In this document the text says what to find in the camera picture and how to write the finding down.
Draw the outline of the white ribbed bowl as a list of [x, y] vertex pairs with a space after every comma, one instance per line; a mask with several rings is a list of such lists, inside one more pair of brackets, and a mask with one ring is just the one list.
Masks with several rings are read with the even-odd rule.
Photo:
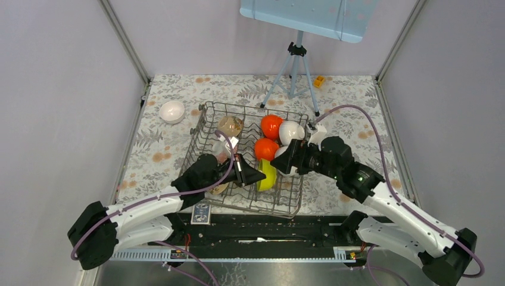
[[[276, 152], [275, 152], [275, 158], [278, 158], [280, 155], [282, 155], [286, 150], [287, 146], [280, 147]], [[280, 174], [285, 177], [293, 177], [296, 175], [296, 168], [291, 167], [291, 171], [289, 173], [284, 173], [283, 171], [279, 170]]]
[[279, 126], [279, 139], [284, 146], [288, 146], [292, 139], [304, 139], [305, 130], [297, 122], [285, 120]]

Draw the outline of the grey wire dish rack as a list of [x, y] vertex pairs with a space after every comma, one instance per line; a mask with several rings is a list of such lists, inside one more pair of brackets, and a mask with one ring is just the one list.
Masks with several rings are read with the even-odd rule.
[[[283, 176], [255, 154], [259, 151], [258, 140], [264, 138], [263, 117], [279, 116], [304, 128], [308, 115], [210, 101], [198, 109], [201, 114], [190, 131], [192, 137], [180, 176], [190, 174], [205, 179], [207, 185], [221, 180], [220, 185], [205, 193], [205, 203], [250, 213], [294, 217], [301, 208], [303, 177]], [[225, 147], [227, 142], [219, 140], [215, 133], [225, 122], [239, 129], [234, 134], [238, 142], [232, 167]]]

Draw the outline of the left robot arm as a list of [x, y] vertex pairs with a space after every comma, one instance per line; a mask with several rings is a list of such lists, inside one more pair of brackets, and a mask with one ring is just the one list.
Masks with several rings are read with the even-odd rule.
[[90, 203], [67, 233], [73, 246], [71, 259], [78, 261], [82, 269], [90, 270], [125, 248], [164, 240], [171, 245], [179, 244], [185, 230], [171, 221], [170, 214], [199, 203], [205, 192], [218, 185], [234, 182], [248, 186], [265, 178], [242, 154], [235, 154], [223, 163], [214, 155], [203, 154], [154, 195], [110, 206], [100, 201]]

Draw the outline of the far beige patterned bowl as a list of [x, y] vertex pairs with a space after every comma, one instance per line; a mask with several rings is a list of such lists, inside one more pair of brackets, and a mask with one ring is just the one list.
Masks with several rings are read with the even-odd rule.
[[236, 116], [224, 116], [217, 124], [217, 129], [228, 137], [237, 137], [242, 132], [243, 128], [243, 120]]

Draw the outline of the floral tablecloth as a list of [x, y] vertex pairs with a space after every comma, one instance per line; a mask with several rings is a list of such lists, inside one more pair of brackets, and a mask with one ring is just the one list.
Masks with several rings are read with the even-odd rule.
[[[274, 77], [268, 75], [156, 75], [116, 202], [152, 195], [179, 176], [201, 104], [210, 101], [260, 107], [273, 81]], [[325, 115], [323, 124], [328, 135], [341, 137], [357, 161], [381, 174], [387, 173], [396, 192], [407, 195], [372, 77], [329, 76], [314, 94]], [[160, 107], [168, 101], [179, 101], [185, 106], [185, 117], [180, 123], [171, 125], [160, 118]], [[281, 88], [275, 89], [264, 108], [303, 113], [308, 120], [314, 115], [310, 94], [289, 99]], [[375, 214], [373, 209], [345, 196], [325, 176], [303, 176], [302, 191], [297, 215], [348, 215], [355, 210]], [[211, 209], [213, 213], [250, 213], [214, 205]]]

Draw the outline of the blue playing card box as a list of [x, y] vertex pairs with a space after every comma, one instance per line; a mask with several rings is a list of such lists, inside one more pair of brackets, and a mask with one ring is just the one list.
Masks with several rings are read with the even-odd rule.
[[198, 203], [193, 206], [190, 223], [191, 225], [210, 225], [211, 205]]

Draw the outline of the near orange bowl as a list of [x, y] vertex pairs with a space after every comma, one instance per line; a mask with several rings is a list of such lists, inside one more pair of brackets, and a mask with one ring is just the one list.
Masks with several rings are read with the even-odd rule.
[[260, 138], [254, 144], [254, 154], [257, 160], [272, 161], [280, 146], [269, 138]]

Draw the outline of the middle white ribbed bowl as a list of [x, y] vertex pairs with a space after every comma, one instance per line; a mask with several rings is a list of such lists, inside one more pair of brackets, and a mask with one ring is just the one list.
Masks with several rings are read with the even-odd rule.
[[[280, 147], [276, 152], [275, 152], [275, 158], [278, 158], [280, 155], [282, 155], [286, 150], [287, 146]], [[293, 177], [296, 175], [296, 168], [291, 167], [291, 171], [289, 173], [284, 173], [283, 171], [279, 170], [280, 174], [285, 177]]]

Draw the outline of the orange bowl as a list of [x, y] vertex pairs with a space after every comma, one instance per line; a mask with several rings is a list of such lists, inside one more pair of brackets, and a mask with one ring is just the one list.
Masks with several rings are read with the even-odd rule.
[[279, 139], [279, 128], [284, 119], [277, 115], [266, 115], [261, 120], [261, 130], [268, 139], [276, 141]]
[[272, 161], [280, 146], [269, 138], [260, 138], [254, 144], [254, 154], [257, 160]]

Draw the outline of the near beige patterned bowl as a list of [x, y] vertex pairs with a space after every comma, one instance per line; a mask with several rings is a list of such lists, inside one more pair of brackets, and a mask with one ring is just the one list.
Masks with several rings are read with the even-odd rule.
[[211, 194], [211, 195], [219, 195], [221, 193], [223, 193], [229, 186], [229, 183], [225, 183], [225, 184], [220, 184], [214, 188], [212, 188], [211, 190], [209, 190], [208, 192]]

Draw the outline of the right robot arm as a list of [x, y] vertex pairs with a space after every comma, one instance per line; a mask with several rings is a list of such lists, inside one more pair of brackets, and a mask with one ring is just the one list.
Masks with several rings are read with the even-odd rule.
[[474, 232], [448, 226], [391, 191], [382, 175], [355, 161], [351, 148], [338, 136], [325, 138], [319, 144], [293, 139], [271, 165], [282, 173], [295, 169], [301, 175], [315, 172], [332, 178], [347, 197], [398, 226], [389, 228], [354, 211], [341, 230], [349, 245], [364, 241], [387, 248], [418, 265], [437, 285], [457, 285], [473, 260]]

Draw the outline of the beige patterned bowl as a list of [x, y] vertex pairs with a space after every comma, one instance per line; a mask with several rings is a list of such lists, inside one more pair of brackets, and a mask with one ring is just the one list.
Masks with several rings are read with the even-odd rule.
[[243, 120], [236, 116], [224, 116], [217, 124], [217, 129], [228, 137], [237, 137], [242, 132], [243, 128]]
[[211, 194], [211, 195], [219, 195], [221, 193], [223, 193], [229, 186], [229, 183], [225, 183], [225, 184], [220, 184], [214, 188], [212, 188], [211, 190], [209, 190], [208, 192]]

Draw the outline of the light blue tripod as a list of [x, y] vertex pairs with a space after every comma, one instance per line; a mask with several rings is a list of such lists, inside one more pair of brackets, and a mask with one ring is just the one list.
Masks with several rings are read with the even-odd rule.
[[[267, 92], [263, 102], [260, 104], [260, 108], [264, 108], [266, 106], [275, 87], [278, 86], [287, 94], [289, 99], [294, 99], [295, 97], [302, 95], [305, 92], [309, 92], [310, 98], [313, 103], [314, 115], [316, 117], [320, 116], [320, 109], [319, 109], [317, 99], [314, 94], [313, 81], [312, 81], [311, 74], [310, 74], [310, 71], [308, 68], [308, 60], [306, 59], [307, 50], [303, 46], [303, 36], [304, 36], [304, 32], [302, 30], [299, 30], [297, 32], [296, 41], [291, 42], [289, 44], [289, 47], [287, 49], [288, 56], [286, 57], [280, 72], [277, 74], [276, 78], [274, 79], [272, 86], [269, 89], [269, 91]], [[280, 81], [281, 76], [283, 76], [285, 74], [285, 71], [286, 71], [289, 63], [292, 64], [291, 71], [289, 72], [289, 79], [291, 80], [291, 83], [290, 83], [290, 86], [287, 88], [286, 86], [283, 86], [279, 81]], [[307, 79], [307, 88], [296, 91], [296, 84], [297, 84], [297, 77], [298, 77], [298, 71], [300, 68], [300, 63], [303, 64], [303, 67], [305, 70], [305, 76]]]

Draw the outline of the yellow-green bowl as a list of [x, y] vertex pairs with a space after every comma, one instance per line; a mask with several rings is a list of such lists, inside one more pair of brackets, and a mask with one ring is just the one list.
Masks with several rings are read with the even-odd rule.
[[258, 171], [265, 175], [265, 178], [257, 182], [257, 191], [263, 192], [274, 187], [277, 179], [277, 172], [271, 166], [270, 161], [261, 159], [258, 164]]

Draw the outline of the light blue board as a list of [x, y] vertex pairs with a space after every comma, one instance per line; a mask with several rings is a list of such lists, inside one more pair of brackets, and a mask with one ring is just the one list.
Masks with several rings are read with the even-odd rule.
[[348, 43], [359, 43], [377, 1], [241, 0], [242, 16]]

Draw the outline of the orange toy block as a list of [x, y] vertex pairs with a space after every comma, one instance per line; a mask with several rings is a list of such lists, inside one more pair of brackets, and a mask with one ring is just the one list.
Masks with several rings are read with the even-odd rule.
[[313, 86], [315, 88], [321, 88], [325, 83], [326, 78], [324, 76], [317, 76], [313, 81]]

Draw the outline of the pink patterned bowl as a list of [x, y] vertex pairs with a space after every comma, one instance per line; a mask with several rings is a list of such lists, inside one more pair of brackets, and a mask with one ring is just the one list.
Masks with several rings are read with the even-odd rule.
[[227, 142], [216, 142], [212, 146], [212, 154], [215, 156], [218, 164], [224, 163], [231, 156], [229, 144]]

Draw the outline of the far white ribbed bowl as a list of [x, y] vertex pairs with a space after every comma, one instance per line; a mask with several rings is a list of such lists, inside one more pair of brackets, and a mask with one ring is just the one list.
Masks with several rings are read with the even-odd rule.
[[304, 139], [305, 130], [297, 122], [285, 120], [279, 126], [279, 139], [284, 146], [288, 146], [292, 139]]

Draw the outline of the far orange bowl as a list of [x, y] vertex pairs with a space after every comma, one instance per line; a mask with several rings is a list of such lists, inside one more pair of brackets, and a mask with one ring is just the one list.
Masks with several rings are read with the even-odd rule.
[[266, 115], [261, 120], [261, 130], [268, 139], [276, 141], [279, 139], [279, 128], [284, 119], [277, 115]]

